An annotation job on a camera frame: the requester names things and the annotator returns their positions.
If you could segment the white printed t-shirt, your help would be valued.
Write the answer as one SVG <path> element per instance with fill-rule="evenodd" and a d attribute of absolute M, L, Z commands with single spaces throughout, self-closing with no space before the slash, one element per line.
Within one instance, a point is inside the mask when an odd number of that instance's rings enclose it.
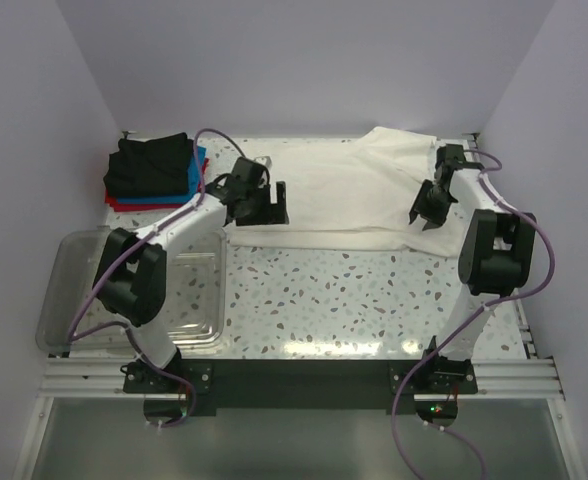
<path fill-rule="evenodd" d="M 395 251 L 404 248 L 458 256 L 466 222 L 450 213 L 443 226 L 425 229 L 409 210 L 434 173 L 435 136 L 376 127 L 351 140 L 256 140 L 250 158 L 269 157 L 274 181 L 286 186 L 286 225 L 227 230 L 235 246 Z"/>

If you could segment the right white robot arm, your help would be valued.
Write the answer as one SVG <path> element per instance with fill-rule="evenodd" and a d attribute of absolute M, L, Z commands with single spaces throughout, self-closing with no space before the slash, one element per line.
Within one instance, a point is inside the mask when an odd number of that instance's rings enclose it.
<path fill-rule="evenodd" d="M 448 321 L 424 355 L 427 366 L 462 369 L 501 299 L 528 281 L 536 231 L 535 217 L 518 212 L 489 182 L 490 169 L 470 161 L 461 145 L 437 148 L 435 175 L 425 180 L 409 211 L 409 222 L 426 230 L 445 225 L 450 207 L 469 214 L 458 256 L 461 289 Z"/>

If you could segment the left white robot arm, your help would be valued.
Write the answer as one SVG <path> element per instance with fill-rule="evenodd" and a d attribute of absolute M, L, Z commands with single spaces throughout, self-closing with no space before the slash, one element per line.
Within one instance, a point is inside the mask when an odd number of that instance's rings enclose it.
<path fill-rule="evenodd" d="M 169 264 L 202 236 L 228 224 L 270 226 L 289 223 L 286 184 L 274 185 L 271 158 L 240 157 L 204 191 L 161 220 L 135 231 L 112 230 L 102 251 L 91 298 L 117 315 L 130 343 L 151 367 L 168 371 L 180 357 L 159 319 L 167 293 Z"/>

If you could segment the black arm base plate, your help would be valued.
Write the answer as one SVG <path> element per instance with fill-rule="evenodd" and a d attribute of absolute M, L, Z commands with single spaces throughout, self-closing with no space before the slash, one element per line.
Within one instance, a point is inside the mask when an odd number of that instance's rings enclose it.
<path fill-rule="evenodd" d="M 204 360 L 174 363 L 168 374 L 137 360 L 121 366 L 123 391 L 142 395 L 147 419 L 214 416 L 220 409 L 390 410 L 413 413 L 415 395 L 474 395 L 469 361 L 432 360 L 417 373 L 412 360 Z"/>

